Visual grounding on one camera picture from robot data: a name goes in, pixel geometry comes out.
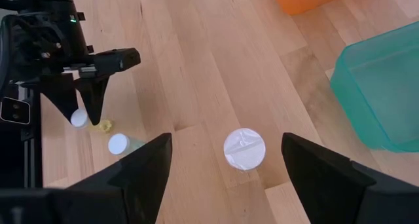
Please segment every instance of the robotic arm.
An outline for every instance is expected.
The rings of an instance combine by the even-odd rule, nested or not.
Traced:
[[[43,93],[66,117],[77,110],[77,89],[92,124],[100,122],[109,77],[140,63],[136,49],[93,54],[73,0],[0,0],[15,10],[1,21],[0,100],[9,84]],[[78,71],[80,79],[66,71]]]

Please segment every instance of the wooden table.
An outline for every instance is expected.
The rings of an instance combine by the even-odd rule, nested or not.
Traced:
[[[143,59],[111,78],[103,118],[142,140],[173,134],[159,223],[307,223],[280,153],[283,132],[419,185],[419,155],[368,150],[327,78],[346,45],[417,21],[416,0],[337,0],[292,17],[275,0],[75,2],[97,52],[136,47]],[[257,171],[224,158],[224,139],[241,127],[266,142]],[[108,139],[75,130],[44,99],[45,184],[65,187],[116,161]]]

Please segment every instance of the teal plastic bin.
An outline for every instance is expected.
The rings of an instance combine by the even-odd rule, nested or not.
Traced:
[[[331,87],[365,145],[419,152],[419,22],[346,47]]]

